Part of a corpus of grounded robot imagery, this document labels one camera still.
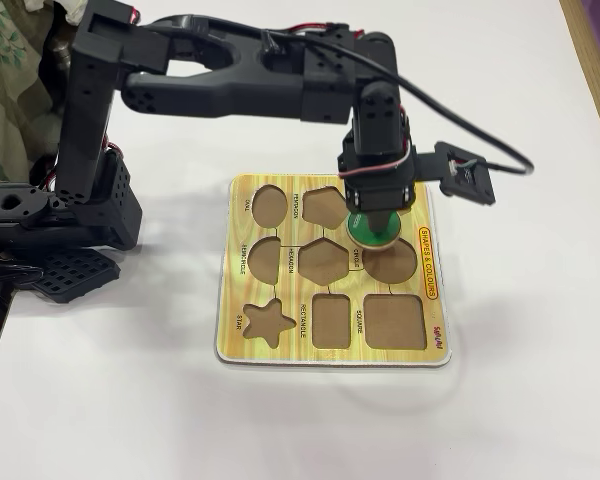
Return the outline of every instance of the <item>white surface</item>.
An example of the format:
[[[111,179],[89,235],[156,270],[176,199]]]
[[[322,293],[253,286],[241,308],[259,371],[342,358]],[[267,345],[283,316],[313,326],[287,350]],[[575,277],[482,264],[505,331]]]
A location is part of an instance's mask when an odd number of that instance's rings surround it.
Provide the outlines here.
[[[195,8],[138,1],[146,20]],[[144,208],[121,279],[18,295],[0,344],[0,479],[600,479],[600,121],[557,0],[214,2],[260,26],[348,21],[537,164],[493,208],[435,195],[454,356],[440,370],[229,367],[214,354],[227,185],[335,172],[345,127],[140,116],[116,101]],[[404,94],[420,151],[504,161]]]

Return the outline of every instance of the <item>black robotic arm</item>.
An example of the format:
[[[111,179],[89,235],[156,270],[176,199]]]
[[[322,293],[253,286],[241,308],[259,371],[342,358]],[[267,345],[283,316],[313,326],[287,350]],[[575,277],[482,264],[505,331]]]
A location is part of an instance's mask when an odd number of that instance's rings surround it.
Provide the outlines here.
[[[399,87],[388,78],[399,77],[387,35],[344,24],[298,35],[195,15],[137,26],[135,15],[117,1],[90,0],[73,45],[55,192],[0,183],[0,252],[30,258],[60,247],[136,245],[142,210],[121,152],[106,141],[115,90],[145,114],[346,124],[353,110],[338,172],[347,207],[365,213],[374,231],[386,228],[390,212],[409,208],[418,181],[495,202],[483,158],[442,143],[434,153],[416,151]],[[170,60],[211,71],[169,77]]]

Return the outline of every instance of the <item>cable connector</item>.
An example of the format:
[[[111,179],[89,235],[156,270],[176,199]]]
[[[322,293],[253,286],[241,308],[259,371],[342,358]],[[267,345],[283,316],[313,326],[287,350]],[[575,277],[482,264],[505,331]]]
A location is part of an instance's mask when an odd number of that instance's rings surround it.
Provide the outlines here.
[[[445,195],[457,196],[480,205],[496,202],[487,161],[475,153],[438,142],[435,153],[418,155],[415,160],[416,181],[440,181]]]

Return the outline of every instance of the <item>wire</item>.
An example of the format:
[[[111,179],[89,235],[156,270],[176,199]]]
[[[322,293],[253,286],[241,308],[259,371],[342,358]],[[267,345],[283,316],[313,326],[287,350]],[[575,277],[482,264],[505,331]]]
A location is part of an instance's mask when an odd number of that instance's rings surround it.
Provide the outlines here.
[[[49,170],[49,173],[47,173],[47,175],[42,179],[42,182],[40,182],[40,184],[38,185],[38,188],[40,190],[49,190],[49,184],[51,183],[51,181],[53,180],[53,178],[56,176],[56,166],[54,165],[53,167],[51,167],[51,170]]]
[[[131,9],[131,19],[129,20],[129,23],[131,23],[131,25],[137,25],[142,19],[142,16],[140,15],[140,10],[138,10],[135,7],[131,7]]]
[[[476,163],[478,163],[478,160],[469,160],[468,162],[458,163],[456,165],[456,168],[470,168],[473,167]]]
[[[355,62],[357,62],[361,65],[365,65],[366,67],[368,67],[372,70],[375,70],[376,72],[381,74],[384,78],[391,80],[392,82],[394,82],[394,83],[398,84],[399,86],[401,86],[402,88],[404,88],[406,91],[411,93],[414,97],[416,97],[418,100],[423,102],[425,105],[427,105],[429,108],[431,108],[433,111],[435,111],[442,117],[446,118],[447,120],[449,120],[452,123],[455,123],[457,126],[459,126],[460,128],[463,128],[464,130],[468,131],[469,133],[472,133],[479,139],[483,140],[484,142],[488,143],[489,145],[492,145],[493,147],[497,148],[498,150],[502,151],[503,153],[506,153],[509,157],[513,158],[515,161],[520,163],[524,168],[514,168],[514,167],[509,167],[506,165],[500,165],[497,163],[490,163],[490,162],[484,162],[484,163],[482,163],[482,165],[490,168],[491,170],[499,170],[501,172],[513,173],[516,175],[530,175],[531,173],[533,173],[533,170],[535,167],[533,166],[533,163],[531,163],[531,161],[527,157],[522,155],[520,152],[515,150],[513,147],[504,143],[502,140],[497,139],[496,137],[485,132],[481,128],[475,126],[468,120],[465,120],[460,115],[452,112],[447,107],[442,105],[440,102],[435,100],[433,97],[431,97],[430,95],[428,95],[427,93],[422,91],[420,88],[416,87],[409,80],[407,80],[404,77],[401,77],[399,74],[397,74],[395,72],[392,72],[391,70],[384,67],[383,65],[380,65],[379,63],[374,62],[373,60],[371,60],[363,55],[360,55],[359,53],[349,50],[348,48],[342,47],[335,43],[325,42],[325,41],[322,41],[317,38],[307,37],[307,36],[302,36],[302,35],[289,35],[289,34],[275,32],[275,31],[271,31],[271,36],[274,39],[278,39],[278,40],[286,40],[286,41],[290,41],[290,42],[301,42],[301,43],[305,43],[307,45],[314,45],[317,47],[324,48],[326,50],[331,50],[332,52],[340,53],[343,57],[350,58],[351,60],[354,60]]]
[[[0,263],[0,282],[13,282],[24,285],[37,282],[43,275],[44,270],[40,267]]]
[[[344,178],[344,177],[351,177],[353,175],[360,175],[361,173],[369,173],[369,172],[384,172],[385,170],[391,170],[394,168],[398,168],[400,166],[400,164],[404,163],[407,158],[409,158],[409,155],[411,155],[411,142],[409,140],[407,140],[407,148],[406,148],[406,153],[404,154],[404,157],[402,157],[399,160],[396,160],[395,162],[391,162],[391,163],[383,163],[381,165],[372,165],[370,167],[360,167],[360,168],[354,168],[353,170],[349,170],[348,172],[341,172],[338,174],[338,176],[340,178]]]
[[[182,29],[174,27],[172,25],[171,26],[164,25],[165,22],[173,22],[174,20],[176,20],[176,18],[177,17],[165,17],[163,19],[160,19],[160,20],[154,22],[152,25],[145,26],[144,28],[146,28],[147,30],[153,31],[153,32],[162,33],[162,34],[166,34],[166,35],[174,32],[174,31],[177,31],[179,34],[189,33],[189,32],[183,32]],[[237,34],[246,35],[246,36],[250,36],[253,38],[260,38],[262,36],[262,32],[264,31],[261,28],[251,27],[249,25],[244,25],[244,24],[240,24],[240,23],[236,23],[236,22],[230,22],[230,21],[222,20],[222,19],[218,19],[218,18],[212,18],[212,17],[197,17],[197,18],[207,20],[209,22],[210,28],[214,28],[214,27],[218,26],[218,27],[223,28],[227,32],[230,32],[230,33],[235,32]],[[507,154],[509,157],[511,157],[516,162],[521,164],[524,168],[514,168],[514,167],[509,167],[506,165],[500,165],[497,163],[490,163],[490,162],[482,162],[481,165],[484,165],[485,167],[487,167],[491,170],[498,170],[501,172],[507,172],[507,173],[512,173],[512,174],[516,174],[516,175],[530,175],[531,173],[533,173],[533,170],[535,168],[533,166],[533,163],[531,163],[531,161],[527,157],[522,155],[516,149],[507,145],[502,140],[497,139],[493,135],[485,132],[481,128],[475,126],[468,120],[465,120],[460,115],[458,115],[457,113],[454,113],[453,111],[451,111],[450,109],[448,109],[447,107],[442,105],[440,102],[435,100],[433,97],[431,97],[430,95],[425,93],[423,90],[421,90],[420,88],[415,86],[409,80],[407,80],[404,77],[401,77],[398,73],[392,72],[391,70],[384,67],[383,65],[380,65],[379,63],[377,63],[363,55],[360,55],[359,53],[356,53],[353,50],[349,50],[348,48],[342,47],[341,45],[338,45],[336,43],[325,42],[325,41],[323,41],[319,38],[315,38],[313,36],[294,35],[292,33],[286,33],[284,31],[276,31],[276,30],[268,30],[268,32],[273,39],[283,40],[283,41],[287,41],[287,42],[300,42],[300,43],[304,43],[307,45],[313,45],[316,47],[324,48],[325,50],[330,50],[332,52],[339,53],[343,57],[349,58],[360,65],[364,65],[367,68],[374,70],[375,72],[379,73],[385,79],[404,88],[407,92],[411,93],[414,97],[416,97],[418,100],[423,102],[425,105],[427,105],[429,108],[431,108],[434,112],[438,113],[439,115],[446,118],[450,122],[456,124],[460,128],[475,135],[476,137],[478,137],[482,141],[488,143],[489,145],[492,145],[493,147],[497,148],[501,152]]]
[[[304,31],[307,29],[316,29],[316,30],[326,30],[328,25],[326,23],[317,23],[317,22],[309,22],[309,23],[301,23],[299,25],[294,25],[293,27],[287,28],[283,31],[289,33],[297,33],[299,31]]]

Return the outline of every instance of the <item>patterned fabric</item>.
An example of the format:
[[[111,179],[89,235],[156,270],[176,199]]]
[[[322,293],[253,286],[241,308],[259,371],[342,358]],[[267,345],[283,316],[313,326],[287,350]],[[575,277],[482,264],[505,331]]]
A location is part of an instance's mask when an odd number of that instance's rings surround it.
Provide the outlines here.
[[[22,0],[0,0],[0,179],[28,181],[29,169],[48,151],[43,126],[52,101],[38,66],[53,9],[28,13]]]

